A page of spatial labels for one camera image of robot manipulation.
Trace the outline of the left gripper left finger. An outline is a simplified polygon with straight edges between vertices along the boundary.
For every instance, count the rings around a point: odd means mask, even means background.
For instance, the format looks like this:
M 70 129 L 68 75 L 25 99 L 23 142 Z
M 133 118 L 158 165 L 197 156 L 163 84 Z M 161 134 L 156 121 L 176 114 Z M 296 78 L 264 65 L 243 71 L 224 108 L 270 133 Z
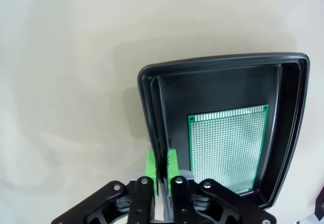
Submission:
M 150 223 L 154 219 L 157 190 L 155 157 L 148 150 L 146 167 L 128 184 L 111 181 L 98 191 L 55 218 L 52 223 Z

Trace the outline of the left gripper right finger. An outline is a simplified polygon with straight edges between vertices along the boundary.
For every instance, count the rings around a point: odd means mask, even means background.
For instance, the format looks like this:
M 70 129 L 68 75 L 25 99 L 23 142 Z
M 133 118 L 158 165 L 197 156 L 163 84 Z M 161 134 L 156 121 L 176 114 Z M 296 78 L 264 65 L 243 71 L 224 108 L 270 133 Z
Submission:
M 272 214 L 215 180 L 198 184 L 182 176 L 175 149 L 167 153 L 167 174 L 174 223 L 276 223 Z

